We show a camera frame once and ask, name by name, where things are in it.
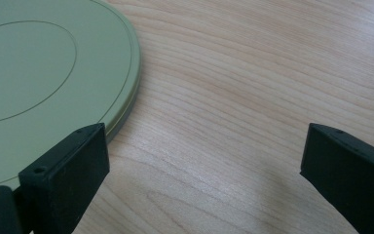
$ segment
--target wood grain surface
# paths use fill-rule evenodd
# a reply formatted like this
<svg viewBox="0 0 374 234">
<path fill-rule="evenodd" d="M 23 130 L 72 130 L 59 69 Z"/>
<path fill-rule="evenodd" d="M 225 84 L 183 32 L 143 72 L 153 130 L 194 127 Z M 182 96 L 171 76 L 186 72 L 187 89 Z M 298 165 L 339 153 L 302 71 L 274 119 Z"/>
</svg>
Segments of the wood grain surface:
<svg viewBox="0 0 374 234">
<path fill-rule="evenodd" d="M 374 0 L 111 0 L 135 107 L 74 233 L 356 233 L 299 175 L 311 122 L 374 145 Z"/>
</svg>

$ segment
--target wooden table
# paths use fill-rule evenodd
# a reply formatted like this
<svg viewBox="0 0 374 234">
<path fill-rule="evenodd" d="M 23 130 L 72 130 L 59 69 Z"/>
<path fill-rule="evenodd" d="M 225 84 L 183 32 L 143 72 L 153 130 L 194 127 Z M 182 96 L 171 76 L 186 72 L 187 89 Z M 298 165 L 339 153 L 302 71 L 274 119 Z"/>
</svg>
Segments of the wooden table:
<svg viewBox="0 0 374 234">
<path fill-rule="evenodd" d="M 143 54 L 75 233 L 356 233 L 299 175 L 311 122 L 374 145 L 374 0 L 114 0 Z"/>
</svg>

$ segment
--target screw hole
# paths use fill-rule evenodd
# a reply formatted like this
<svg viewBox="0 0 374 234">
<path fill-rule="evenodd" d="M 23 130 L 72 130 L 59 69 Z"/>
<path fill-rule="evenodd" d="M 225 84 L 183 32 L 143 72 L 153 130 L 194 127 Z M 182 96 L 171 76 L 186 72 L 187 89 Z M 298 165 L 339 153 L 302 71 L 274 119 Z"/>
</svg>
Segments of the screw hole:
<svg viewBox="0 0 374 234">
<path fill-rule="evenodd" d="M 34 174 L 41 174 L 46 170 L 47 170 L 46 167 L 39 167 L 39 168 L 35 169 L 33 172 L 34 172 Z"/>
</svg>

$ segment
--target green circular disc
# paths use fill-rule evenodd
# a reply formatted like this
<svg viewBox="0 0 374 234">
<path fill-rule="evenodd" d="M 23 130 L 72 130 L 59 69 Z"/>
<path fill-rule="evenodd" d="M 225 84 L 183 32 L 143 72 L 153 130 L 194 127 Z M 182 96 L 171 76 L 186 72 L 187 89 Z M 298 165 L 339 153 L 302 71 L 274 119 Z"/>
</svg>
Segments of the green circular disc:
<svg viewBox="0 0 374 234">
<path fill-rule="evenodd" d="M 0 185 L 76 129 L 111 139 L 135 100 L 140 49 L 123 15 L 94 0 L 0 0 Z"/>
</svg>

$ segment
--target green round plate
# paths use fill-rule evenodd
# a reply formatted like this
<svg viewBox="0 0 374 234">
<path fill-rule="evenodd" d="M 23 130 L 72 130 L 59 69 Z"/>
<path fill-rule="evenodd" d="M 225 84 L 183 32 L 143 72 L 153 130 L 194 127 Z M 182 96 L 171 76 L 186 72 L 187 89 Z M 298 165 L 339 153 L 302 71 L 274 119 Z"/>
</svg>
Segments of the green round plate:
<svg viewBox="0 0 374 234">
<path fill-rule="evenodd" d="M 130 23 L 92 0 L 0 0 L 0 185 L 76 129 L 107 138 L 135 100 L 140 50 Z"/>
</svg>

